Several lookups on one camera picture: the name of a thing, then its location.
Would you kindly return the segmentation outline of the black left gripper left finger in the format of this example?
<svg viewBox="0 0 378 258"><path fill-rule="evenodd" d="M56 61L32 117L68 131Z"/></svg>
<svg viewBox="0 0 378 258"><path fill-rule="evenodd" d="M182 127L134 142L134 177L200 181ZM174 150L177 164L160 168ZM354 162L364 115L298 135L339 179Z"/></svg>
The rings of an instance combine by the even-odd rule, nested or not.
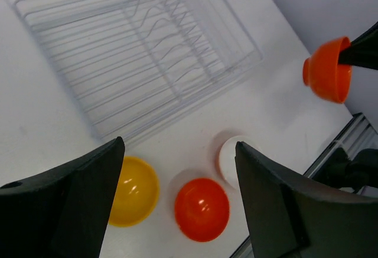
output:
<svg viewBox="0 0 378 258"><path fill-rule="evenodd" d="M1 187L1 257L99 257L122 169L121 137Z"/></svg>

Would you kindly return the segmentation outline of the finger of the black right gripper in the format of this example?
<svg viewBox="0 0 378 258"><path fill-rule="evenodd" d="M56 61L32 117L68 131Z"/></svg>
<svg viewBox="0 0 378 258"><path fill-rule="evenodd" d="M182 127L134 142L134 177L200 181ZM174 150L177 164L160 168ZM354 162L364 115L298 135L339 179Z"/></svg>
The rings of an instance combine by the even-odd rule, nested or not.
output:
<svg viewBox="0 0 378 258"><path fill-rule="evenodd" d="M351 42L351 45L339 54L338 64L378 69L378 34L376 22L361 36Z"/></svg>

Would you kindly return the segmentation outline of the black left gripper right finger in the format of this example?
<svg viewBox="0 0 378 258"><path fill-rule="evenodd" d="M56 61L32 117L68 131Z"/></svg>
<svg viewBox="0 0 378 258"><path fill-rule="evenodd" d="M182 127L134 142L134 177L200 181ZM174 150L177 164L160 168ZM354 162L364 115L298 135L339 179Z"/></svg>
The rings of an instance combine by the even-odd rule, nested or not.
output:
<svg viewBox="0 0 378 258"><path fill-rule="evenodd" d="M255 257L376 257L377 200L341 191L236 144Z"/></svg>

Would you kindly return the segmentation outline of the orange bowl carried to rack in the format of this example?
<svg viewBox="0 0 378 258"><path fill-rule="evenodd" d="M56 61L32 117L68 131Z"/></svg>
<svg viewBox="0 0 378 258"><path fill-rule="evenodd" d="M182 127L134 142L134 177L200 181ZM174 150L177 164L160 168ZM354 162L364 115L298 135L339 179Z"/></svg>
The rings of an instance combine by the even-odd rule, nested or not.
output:
<svg viewBox="0 0 378 258"><path fill-rule="evenodd" d="M302 77L319 98L342 104L347 99L352 66L339 64L340 53L351 46L348 37L340 37L320 46L304 61Z"/></svg>

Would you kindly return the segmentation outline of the orange bowl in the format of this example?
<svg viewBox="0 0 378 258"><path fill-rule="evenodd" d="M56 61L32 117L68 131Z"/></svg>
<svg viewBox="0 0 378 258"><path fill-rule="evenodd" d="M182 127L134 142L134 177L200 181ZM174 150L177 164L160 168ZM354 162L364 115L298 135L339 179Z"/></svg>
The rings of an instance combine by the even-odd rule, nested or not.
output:
<svg viewBox="0 0 378 258"><path fill-rule="evenodd" d="M210 178L195 178L179 190L174 203L175 221L191 240L205 243L218 238L230 218L226 192Z"/></svg>

